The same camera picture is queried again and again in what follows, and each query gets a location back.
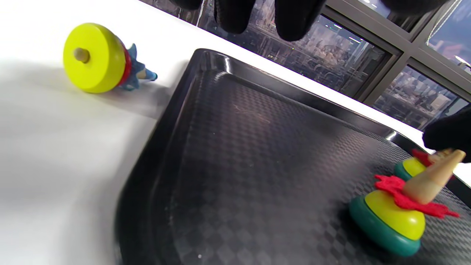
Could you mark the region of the person's right hand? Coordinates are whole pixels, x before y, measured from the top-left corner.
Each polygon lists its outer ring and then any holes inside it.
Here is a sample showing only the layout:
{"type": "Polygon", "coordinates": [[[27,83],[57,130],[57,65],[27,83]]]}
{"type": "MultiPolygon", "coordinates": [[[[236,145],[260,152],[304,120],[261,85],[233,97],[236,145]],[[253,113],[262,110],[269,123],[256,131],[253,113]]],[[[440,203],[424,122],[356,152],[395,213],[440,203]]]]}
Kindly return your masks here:
{"type": "Polygon", "coordinates": [[[471,107],[435,120],[425,127],[422,140],[427,149],[459,149],[466,153],[464,164],[471,162],[471,107]]]}

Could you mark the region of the person's left hand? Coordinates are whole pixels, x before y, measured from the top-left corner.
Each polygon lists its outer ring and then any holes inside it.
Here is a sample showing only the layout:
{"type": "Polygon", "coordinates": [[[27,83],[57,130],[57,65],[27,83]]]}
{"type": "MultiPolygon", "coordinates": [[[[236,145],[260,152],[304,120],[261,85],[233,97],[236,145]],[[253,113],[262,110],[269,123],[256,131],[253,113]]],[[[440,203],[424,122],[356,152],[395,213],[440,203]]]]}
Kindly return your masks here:
{"type": "MultiPolygon", "coordinates": [[[[447,5],[447,0],[381,0],[391,15],[396,17],[422,17],[447,5]]],[[[245,32],[251,19],[254,0],[216,0],[213,14],[219,27],[234,35],[245,32]]],[[[361,0],[276,0],[274,22],[279,37],[288,42],[301,40],[311,29],[325,6],[346,11],[346,16],[356,13],[378,17],[361,0]]]]}

